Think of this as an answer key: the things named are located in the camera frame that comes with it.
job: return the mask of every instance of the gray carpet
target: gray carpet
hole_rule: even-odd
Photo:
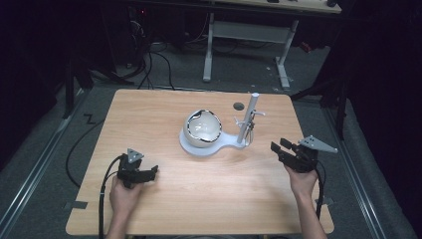
[[[154,48],[164,49],[163,45]],[[227,51],[230,46],[222,46]],[[231,54],[214,55],[213,80],[202,83],[204,50],[185,48],[183,51],[171,47],[159,52],[171,64],[171,82],[176,90],[205,90],[221,92],[259,92],[291,95],[312,85],[317,72],[329,49],[315,50],[309,54],[301,49],[292,48],[286,61],[286,69],[291,78],[292,88],[283,91],[272,58],[262,56],[247,57],[249,49],[238,48]],[[152,55],[152,71],[149,75],[150,88],[169,89],[168,68],[165,60]],[[120,68],[124,74],[130,69]],[[132,79],[135,89],[144,73]],[[66,224],[70,215],[67,203],[75,200],[78,189],[66,174],[66,160],[72,146],[93,124],[87,115],[92,115],[91,122],[99,122],[106,117],[106,112],[117,89],[123,88],[110,81],[96,80],[95,87],[87,94],[81,106],[74,113],[69,126],[56,145],[51,161],[47,162],[36,189],[18,211],[16,221],[5,238],[74,238],[66,233]],[[58,94],[59,103],[46,114],[33,128],[12,161],[0,173],[2,192],[0,212],[5,214],[13,202],[26,177],[36,165],[45,145],[61,125],[64,108],[64,91]],[[294,102],[304,135],[314,135],[326,143],[340,147],[332,133],[330,113],[333,110],[321,109],[317,97],[307,97]],[[81,183],[94,150],[101,125],[88,133],[75,147],[70,160],[69,170],[76,182]],[[353,109],[347,105],[347,117],[344,123],[346,151],[352,158],[359,178],[372,202],[385,233],[385,238],[416,238],[411,226],[402,215],[394,196],[379,171],[364,136],[354,117]],[[373,238],[370,227],[362,213],[352,181],[341,153],[320,153],[319,159],[326,168],[325,196],[331,200],[329,211],[334,223],[334,231],[328,238]],[[285,235],[289,238],[301,238],[301,235]]]

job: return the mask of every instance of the desk leg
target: desk leg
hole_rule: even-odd
[[[290,89],[289,78],[288,78],[288,75],[286,74],[286,69],[285,69],[285,60],[286,60],[286,57],[288,55],[289,48],[292,45],[293,38],[295,37],[295,33],[296,33],[296,29],[298,28],[298,24],[299,24],[298,20],[295,20],[293,22],[292,27],[291,27],[289,34],[288,34],[288,38],[287,38],[286,43],[285,43],[285,47],[283,49],[283,54],[282,54],[281,57],[276,58],[277,70],[279,70],[279,76],[280,76],[280,81],[282,83],[283,90],[289,90]]]
[[[205,56],[204,66],[204,82],[211,82],[211,70],[212,70],[212,39],[214,34],[214,13],[210,13],[210,23],[208,27],[208,48],[207,55]]]

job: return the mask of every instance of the metal bracket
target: metal bracket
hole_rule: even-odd
[[[127,160],[129,163],[133,163],[135,161],[141,160],[143,158],[143,154],[140,152],[137,152],[131,148],[127,149]]]
[[[316,137],[314,137],[312,135],[308,136],[304,139],[299,140],[299,144],[306,146],[308,148],[311,148],[311,149],[338,153],[337,148],[331,147],[330,145],[326,144],[325,142],[317,139]]]

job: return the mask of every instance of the metal rod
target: metal rod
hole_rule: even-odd
[[[245,117],[243,119],[242,126],[240,127],[240,131],[239,131],[239,135],[238,135],[238,139],[237,139],[238,143],[242,143],[243,139],[245,138],[246,127],[248,126],[248,122],[250,121],[251,113],[255,109],[255,105],[257,104],[259,95],[260,94],[258,94],[258,93],[252,93],[252,95],[251,95],[251,99],[249,100],[248,109],[245,112]]]

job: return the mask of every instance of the white base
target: white base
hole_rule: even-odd
[[[220,136],[217,140],[214,141],[208,147],[196,147],[190,144],[183,133],[183,129],[180,131],[179,140],[180,145],[185,149],[188,153],[195,155],[195,156],[209,156],[216,153],[222,147],[225,146],[232,146],[237,148],[244,148],[246,146],[245,140],[242,140],[242,143],[237,142],[237,135],[228,134],[224,131],[221,131]]]

